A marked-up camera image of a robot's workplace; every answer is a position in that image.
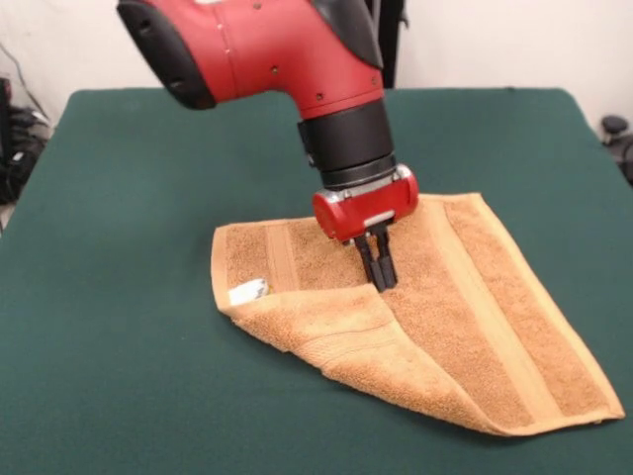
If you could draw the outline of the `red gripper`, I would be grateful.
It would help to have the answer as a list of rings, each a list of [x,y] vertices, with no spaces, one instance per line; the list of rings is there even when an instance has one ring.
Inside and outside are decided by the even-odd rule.
[[[377,260],[363,235],[376,225],[396,222],[410,215],[417,203],[417,180],[403,164],[378,180],[341,191],[323,189],[312,199],[316,221],[328,238],[339,241],[354,239],[367,280],[377,290],[398,284],[389,232],[387,228],[375,229],[379,251]]]

